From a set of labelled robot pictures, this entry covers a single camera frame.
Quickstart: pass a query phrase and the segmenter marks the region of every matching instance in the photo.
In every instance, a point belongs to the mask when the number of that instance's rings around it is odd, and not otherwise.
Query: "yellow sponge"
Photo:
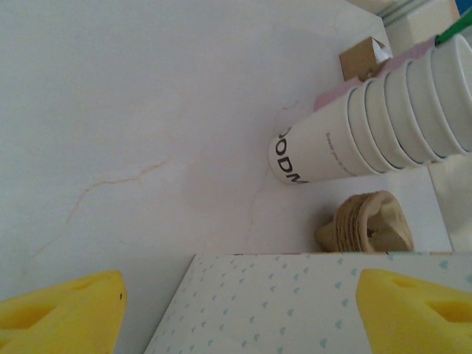
[[[0,354],[112,354],[125,308],[118,271],[0,302]]]
[[[378,269],[357,303],[374,354],[472,353],[472,294]]]

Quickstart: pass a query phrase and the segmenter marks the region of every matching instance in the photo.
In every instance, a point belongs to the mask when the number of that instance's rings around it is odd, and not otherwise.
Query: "white paper cup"
[[[413,112],[426,141],[437,155],[466,154],[449,127],[436,93],[431,70],[431,56],[435,50],[431,48],[420,59],[414,60],[406,71]]]
[[[347,121],[352,90],[275,137],[268,160],[286,184],[378,174],[359,153]]]
[[[378,149],[390,164],[397,168],[420,166],[406,155],[393,131],[385,103],[386,76],[374,80],[366,90],[366,113],[370,131]]]
[[[361,87],[354,90],[349,99],[347,116],[355,145],[362,157],[371,168],[379,173],[385,173],[398,170],[398,168],[390,164],[379,151],[367,121],[366,90],[374,80],[378,79],[369,79]]]
[[[460,34],[469,43],[469,46],[472,46],[472,26],[465,28]]]
[[[406,154],[418,163],[438,161],[441,158],[430,148],[421,133],[410,103],[406,70],[412,61],[408,60],[398,70],[385,78],[385,102],[393,131]]]
[[[472,150],[472,49],[455,35],[433,52],[434,84],[442,111],[457,141]]]

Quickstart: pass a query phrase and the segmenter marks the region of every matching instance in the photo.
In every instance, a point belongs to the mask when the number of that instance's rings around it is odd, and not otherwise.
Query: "paper cup rim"
[[[347,128],[348,128],[348,139],[349,139],[349,145],[350,147],[353,149],[353,151],[355,152],[355,154],[357,155],[358,157],[358,160],[360,161],[360,163],[362,163],[362,165],[364,167],[367,168],[368,171],[371,172],[371,174],[373,175],[380,175],[381,173],[374,170],[373,168],[370,167],[370,165],[367,163],[367,161],[365,160],[365,158],[362,156],[361,154],[361,151],[359,151],[357,145],[355,144],[355,141],[354,141],[354,136],[353,136],[353,132],[351,130],[351,125],[349,123],[349,109],[348,109],[348,105],[349,105],[349,101],[353,95],[353,92],[358,89],[356,87],[350,89],[345,95],[344,95],[344,100],[346,102],[346,104],[344,105],[344,116],[346,118],[345,120],[345,123],[347,124]]]
[[[447,41],[444,44],[442,44],[441,46],[439,46],[437,48],[437,51],[434,52],[432,58],[435,58],[435,56],[438,55],[438,52],[440,50],[442,50],[443,48],[448,48],[450,46],[452,46],[454,48],[454,54],[450,55],[450,59],[451,59],[451,61],[453,61],[455,63],[455,65],[453,65],[451,67],[452,69],[450,69],[449,72],[452,73],[452,76],[454,77],[454,83],[456,84],[456,86],[459,87],[459,89],[457,90],[458,91],[457,94],[459,95],[461,104],[464,105],[464,109],[467,111],[469,119],[470,119],[470,117],[472,116],[472,99],[471,99],[472,92],[469,89],[468,81],[465,78],[465,70],[463,69],[459,49],[463,49],[466,52],[468,52],[469,55],[472,55],[472,48],[469,45],[469,43],[467,42],[467,40],[461,34],[458,33],[458,34],[454,35],[449,41]],[[437,74],[435,74],[436,71],[434,71],[434,67],[433,66],[431,66],[431,67],[433,69],[433,77],[437,76]],[[456,138],[456,139],[465,151],[467,151],[468,153],[470,153],[472,151],[472,148],[467,149],[465,146],[462,145],[462,144],[464,144],[465,139],[462,139],[462,141],[459,140],[458,138]]]
[[[393,152],[398,155],[398,158],[401,161],[403,161],[403,163],[402,163],[403,166],[401,166],[401,167],[396,166],[396,167],[398,167],[402,170],[406,167],[420,167],[420,166],[423,166],[422,164],[417,163],[410,156],[408,156],[408,154],[405,152],[405,150],[400,145],[400,142],[398,141],[398,138],[396,137],[395,132],[393,130],[392,121],[390,119],[389,112],[386,108],[386,97],[385,97],[385,81],[386,81],[387,77],[390,75],[390,73],[391,72],[387,72],[384,76],[378,78],[379,79],[378,85],[380,86],[379,89],[381,90],[380,94],[383,97],[383,99],[375,101],[376,105],[381,105],[382,106],[382,108],[383,108],[382,110],[384,111],[384,113],[386,115],[385,118],[381,120],[383,122],[383,123],[381,123],[383,134],[386,135],[387,139],[390,142],[392,142],[392,144],[395,146],[396,151],[393,151]],[[366,109],[366,111],[367,111],[367,121],[369,121],[369,114],[368,114],[369,112],[368,112],[367,109]]]
[[[381,171],[377,171],[379,173],[387,173],[387,172],[390,172],[390,171],[399,171],[399,170],[402,170],[403,168],[402,167],[396,167],[394,166],[393,164],[391,164],[389,162],[389,160],[387,160],[385,158],[385,156],[382,154],[382,152],[380,151],[380,149],[378,148],[377,146],[377,143],[375,142],[375,138],[373,136],[373,133],[372,133],[372,130],[370,128],[370,124],[369,124],[369,120],[367,119],[367,107],[366,107],[366,92],[367,92],[367,89],[369,88],[369,86],[374,83],[376,80],[379,80],[378,78],[370,78],[368,80],[366,80],[362,86],[358,87],[357,89],[360,91],[360,95],[361,95],[361,99],[362,99],[362,103],[361,103],[361,109],[364,111],[364,115],[362,118],[365,118],[365,121],[366,121],[366,124],[367,124],[367,134],[368,136],[371,138],[370,139],[370,144],[374,146],[374,154],[378,157],[378,159],[380,159],[383,164],[385,165],[385,168],[387,169],[387,171],[384,171],[384,172],[381,172]],[[350,115],[349,115],[349,102],[350,102],[350,99],[348,101],[348,109],[347,109],[347,121],[349,122],[349,127],[350,127],[350,132],[351,132],[351,135],[353,135],[353,128],[352,128],[352,125],[351,125],[351,121],[350,121]]]
[[[461,144],[457,141],[456,136],[454,135],[453,131],[451,130],[451,127],[448,123],[448,120],[445,117],[443,107],[441,106],[441,102],[439,97],[437,96],[437,90],[436,90],[436,83],[434,81],[434,75],[433,75],[433,69],[431,65],[431,59],[436,51],[436,48],[430,48],[424,56],[421,58],[414,60],[412,65],[415,65],[416,63],[419,63],[420,65],[425,65],[426,66],[426,71],[427,71],[427,77],[423,81],[425,85],[427,85],[430,88],[430,91],[434,92],[433,95],[430,96],[430,100],[433,102],[434,110],[437,112],[437,117],[439,119],[436,119],[436,123],[439,124],[441,131],[446,135],[446,139],[448,142],[453,145],[454,149],[456,149],[457,153],[461,153],[462,155],[466,155],[468,152],[466,149],[464,149]],[[409,82],[409,70],[411,66],[408,67],[406,71],[406,79],[407,79],[407,84]]]
[[[423,133],[421,132],[420,130],[420,126],[418,125],[418,121],[417,121],[417,118],[416,116],[414,115],[414,111],[413,111],[413,106],[412,106],[412,101],[410,100],[410,93],[409,93],[409,89],[408,89],[408,84],[406,83],[406,71],[408,69],[408,67],[410,66],[410,64],[413,62],[413,60],[409,59],[407,60],[399,69],[395,70],[394,72],[390,72],[388,75],[385,76],[385,81],[384,81],[384,85],[383,85],[383,89],[386,90],[386,84],[388,82],[388,77],[390,77],[391,74],[395,73],[395,74],[398,74],[400,75],[399,77],[399,82],[402,83],[402,86],[400,88],[398,88],[398,90],[396,91],[399,95],[401,95],[403,97],[403,100],[405,102],[405,109],[408,111],[409,113],[409,117],[404,117],[404,119],[406,119],[409,124],[407,127],[405,127],[405,130],[401,129],[401,131],[409,131],[407,132],[406,134],[415,139],[415,141],[418,143],[418,145],[421,146],[422,149],[424,149],[423,152],[420,151],[420,154],[426,154],[428,155],[427,157],[424,157],[425,161],[424,162],[418,162],[416,161],[412,156],[410,156],[408,154],[408,151],[402,146],[403,148],[403,151],[405,151],[406,155],[408,155],[408,157],[410,159],[412,159],[415,163],[419,164],[419,165],[424,165],[424,164],[428,164],[431,160],[441,160],[443,158],[441,158],[440,156],[438,156],[432,149],[431,147],[429,146],[428,142],[426,141],[426,138],[424,137]],[[390,122],[392,123],[392,126],[394,126],[393,122],[393,118],[390,116],[390,112],[389,112],[389,118],[390,118]]]

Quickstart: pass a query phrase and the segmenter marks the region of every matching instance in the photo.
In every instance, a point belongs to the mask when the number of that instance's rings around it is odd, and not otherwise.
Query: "white paper with blue print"
[[[472,292],[469,254],[198,255],[145,354],[371,353],[364,268]]]

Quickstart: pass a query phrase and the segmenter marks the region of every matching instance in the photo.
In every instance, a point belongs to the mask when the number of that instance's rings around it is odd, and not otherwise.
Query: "white background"
[[[315,251],[349,195],[393,192],[448,250],[425,169],[285,186],[278,131],[379,18],[343,1],[2,1],[0,299],[117,268],[140,353],[194,255]]]

